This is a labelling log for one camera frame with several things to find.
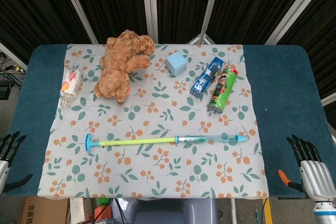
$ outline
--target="floral tablecloth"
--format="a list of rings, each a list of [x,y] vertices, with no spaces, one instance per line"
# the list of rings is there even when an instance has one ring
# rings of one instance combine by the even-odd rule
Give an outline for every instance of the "floral tablecloth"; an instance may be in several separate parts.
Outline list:
[[[38,195],[44,197],[260,198],[268,196],[252,92],[241,45],[156,45],[147,69],[130,74],[131,93],[123,104],[97,98],[105,45],[68,45],[65,71],[83,69],[77,101],[58,109],[50,129]],[[173,77],[165,58],[180,51],[187,70]],[[206,111],[216,82],[199,99],[189,90],[217,56],[236,68],[237,81],[223,114]],[[248,141],[93,147],[95,141],[175,135],[241,134]]]

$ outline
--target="brown teddy bear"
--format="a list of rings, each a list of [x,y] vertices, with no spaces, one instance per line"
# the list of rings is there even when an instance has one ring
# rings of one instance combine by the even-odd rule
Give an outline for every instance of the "brown teddy bear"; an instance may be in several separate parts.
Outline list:
[[[118,38],[108,38],[105,56],[100,59],[103,71],[95,85],[97,97],[117,98],[124,102],[131,91],[128,73],[150,65],[148,55],[155,44],[146,36],[125,30]]]

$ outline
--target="plastic toy wand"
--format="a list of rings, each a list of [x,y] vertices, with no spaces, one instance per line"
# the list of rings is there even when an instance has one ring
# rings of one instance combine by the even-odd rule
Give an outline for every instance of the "plastic toy wand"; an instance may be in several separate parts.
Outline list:
[[[87,134],[85,139],[85,149],[89,152],[93,146],[110,146],[110,145],[129,145],[129,144],[157,144],[157,143],[204,143],[208,140],[213,140],[214,142],[230,143],[236,142],[240,143],[247,140],[246,136],[241,135],[226,135],[224,138],[222,136],[175,136],[175,137],[163,137],[163,138],[149,138],[149,139],[138,139],[138,140],[119,140],[119,141],[100,141],[92,142],[91,134]]]

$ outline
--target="table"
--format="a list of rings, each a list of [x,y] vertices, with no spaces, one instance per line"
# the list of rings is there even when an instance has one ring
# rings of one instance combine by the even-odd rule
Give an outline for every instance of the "table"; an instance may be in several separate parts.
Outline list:
[[[10,127],[11,133],[20,130],[27,139],[17,153],[8,182],[28,173],[34,176],[25,186],[5,195],[37,194],[46,140],[57,108],[66,48],[67,45],[43,45],[32,54]],[[301,180],[286,141],[290,134],[316,145],[335,180],[335,146],[305,51],[299,46],[244,46],[244,56],[270,196],[304,196],[285,187],[277,174],[281,168],[293,181]]]

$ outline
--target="cardboard box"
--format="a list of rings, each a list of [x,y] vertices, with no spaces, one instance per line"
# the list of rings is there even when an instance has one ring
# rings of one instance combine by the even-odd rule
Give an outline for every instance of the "cardboard box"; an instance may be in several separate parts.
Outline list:
[[[26,197],[20,224],[66,224],[69,199]]]
[[[93,221],[90,198],[70,199],[71,224],[83,224]]]

